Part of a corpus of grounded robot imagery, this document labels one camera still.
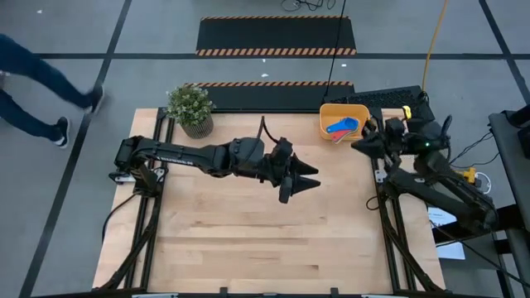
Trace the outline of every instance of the wooden tabletop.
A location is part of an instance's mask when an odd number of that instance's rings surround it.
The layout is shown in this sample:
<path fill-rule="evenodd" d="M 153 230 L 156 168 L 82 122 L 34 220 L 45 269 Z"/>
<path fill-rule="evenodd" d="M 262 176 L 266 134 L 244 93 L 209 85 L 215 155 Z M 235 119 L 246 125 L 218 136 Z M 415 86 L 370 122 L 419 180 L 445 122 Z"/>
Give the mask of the wooden tabletop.
<path fill-rule="evenodd" d="M 156 109 L 138 109 L 131 136 L 152 137 L 156 114 Z M 402 111 L 383 110 L 383 116 L 402 117 Z M 192 140 L 176 126 L 173 142 L 202 147 L 255 136 L 260 117 L 214 114 L 209 137 Z M 370 160 L 349 142 L 334 145 L 321 139 L 318 114 L 265 118 L 274 137 L 286 137 L 302 161 L 320 170 L 311 178 L 321 186 L 280 204 L 278 188 L 268 182 L 216 179 L 192 167 L 170 165 L 148 290 L 218 293 L 227 286 L 232 293 L 322 294 L 338 287 L 342 294 L 391 293 L 381 220 L 378 211 L 365 207 L 375 195 Z M 265 134 L 262 139 L 270 152 L 273 142 Z M 412 169 L 411 156 L 403 158 L 403 167 Z M 113 207 L 132 190 L 132 183 L 118 186 Z M 426 206 L 410 195 L 400 201 L 410 251 L 443 287 Z M 104 284 L 127 256 L 138 205 L 139 199 L 130 202 L 110 220 L 94 286 Z M 401 284 L 406 288 L 404 278 Z"/>

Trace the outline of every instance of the potted plant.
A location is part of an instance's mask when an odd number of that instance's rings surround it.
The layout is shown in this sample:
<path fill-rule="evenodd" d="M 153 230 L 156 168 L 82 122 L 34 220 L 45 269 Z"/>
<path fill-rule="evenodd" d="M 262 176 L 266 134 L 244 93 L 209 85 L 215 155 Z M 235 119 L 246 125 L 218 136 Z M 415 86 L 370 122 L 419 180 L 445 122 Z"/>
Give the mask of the potted plant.
<path fill-rule="evenodd" d="M 184 85 L 167 92 L 167 117 L 174 118 L 191 138 L 207 137 L 214 129 L 208 90 L 196 85 Z"/>

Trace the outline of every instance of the leg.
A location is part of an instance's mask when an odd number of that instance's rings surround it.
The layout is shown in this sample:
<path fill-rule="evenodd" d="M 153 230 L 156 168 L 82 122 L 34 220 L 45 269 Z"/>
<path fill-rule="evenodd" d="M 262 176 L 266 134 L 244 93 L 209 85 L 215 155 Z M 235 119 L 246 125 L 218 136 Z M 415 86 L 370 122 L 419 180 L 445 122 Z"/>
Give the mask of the leg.
<path fill-rule="evenodd" d="M 0 117 L 14 127 L 35 137 L 45 137 L 52 142 L 59 141 L 63 135 L 60 129 L 48 125 L 31 116 L 15 103 L 11 95 L 0 89 Z"/>
<path fill-rule="evenodd" d="M 92 107 L 90 96 L 82 94 L 56 68 L 18 45 L 11 38 L 0 34 L 0 70 L 25 75 L 45 85 L 62 99 L 80 108 Z"/>

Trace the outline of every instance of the orange bin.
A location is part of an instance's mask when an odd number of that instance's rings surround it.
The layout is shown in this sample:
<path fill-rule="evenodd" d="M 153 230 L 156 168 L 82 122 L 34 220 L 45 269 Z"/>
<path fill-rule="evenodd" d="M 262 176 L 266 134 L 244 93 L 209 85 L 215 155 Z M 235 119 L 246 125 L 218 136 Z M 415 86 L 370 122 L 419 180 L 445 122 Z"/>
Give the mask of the orange bin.
<path fill-rule="evenodd" d="M 346 118 L 359 120 L 359 129 L 351 136 L 344 138 L 345 141 L 356 141 L 363 138 L 361 132 L 364 123 L 370 119 L 370 112 L 363 104 L 339 104 L 325 103 L 320 106 L 320 136 L 325 140 L 331 140 L 331 135 L 325 129 L 338 121 Z"/>

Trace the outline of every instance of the blue spoon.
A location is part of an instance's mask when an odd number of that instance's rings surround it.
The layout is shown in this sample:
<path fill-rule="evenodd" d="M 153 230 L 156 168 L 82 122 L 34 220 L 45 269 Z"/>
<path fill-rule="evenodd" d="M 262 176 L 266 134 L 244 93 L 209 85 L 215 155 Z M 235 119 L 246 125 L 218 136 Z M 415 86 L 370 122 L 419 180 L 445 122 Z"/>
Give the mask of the blue spoon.
<path fill-rule="evenodd" d="M 341 130 L 356 131 L 358 127 L 359 127 L 359 120 L 347 117 L 347 118 L 340 120 L 339 122 L 335 124 L 329 125 L 325 130 L 328 133 L 338 132 Z"/>

